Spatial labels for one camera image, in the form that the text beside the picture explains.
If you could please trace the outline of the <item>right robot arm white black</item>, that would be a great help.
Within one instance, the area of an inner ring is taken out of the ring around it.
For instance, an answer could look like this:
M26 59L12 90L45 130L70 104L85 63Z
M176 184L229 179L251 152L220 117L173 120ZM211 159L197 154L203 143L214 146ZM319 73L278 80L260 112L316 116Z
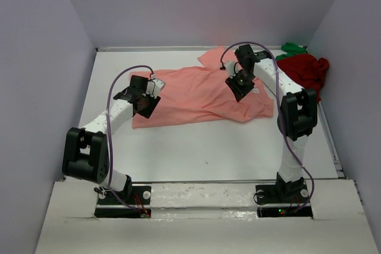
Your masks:
M226 84L236 101L241 101L260 79L276 97L277 127L283 137L282 161L274 184L256 186L254 202L267 204L298 204L305 207L314 190L308 189L304 175L312 175L303 163L305 146L318 122L317 93L305 89L287 76L275 56L265 46L253 51L254 42L233 44L235 60L220 60L220 69L228 73Z

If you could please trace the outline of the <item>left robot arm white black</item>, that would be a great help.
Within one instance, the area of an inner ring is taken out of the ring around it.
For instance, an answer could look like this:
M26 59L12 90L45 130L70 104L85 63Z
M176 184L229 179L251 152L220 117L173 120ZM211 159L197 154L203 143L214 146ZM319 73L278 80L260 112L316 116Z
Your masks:
M135 115L149 119L157 107L165 82L131 76L130 84L113 95L110 90L104 112L85 126L66 134L62 172L67 177L95 183L126 204L133 193L129 175L114 169L112 135Z

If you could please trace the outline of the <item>pink t shirt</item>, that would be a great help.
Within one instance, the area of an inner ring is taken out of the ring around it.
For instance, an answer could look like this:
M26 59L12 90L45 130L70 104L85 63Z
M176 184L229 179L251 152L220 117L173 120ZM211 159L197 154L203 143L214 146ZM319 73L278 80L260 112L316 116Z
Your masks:
M256 118L271 118L274 101L261 80L254 81L254 91L237 102L225 83L228 75L220 69L220 60L235 60L233 51L223 47L210 49L198 60L200 66L177 70L156 70L164 81L161 100L149 119L137 115L133 129L175 126L204 121L232 120L247 123Z

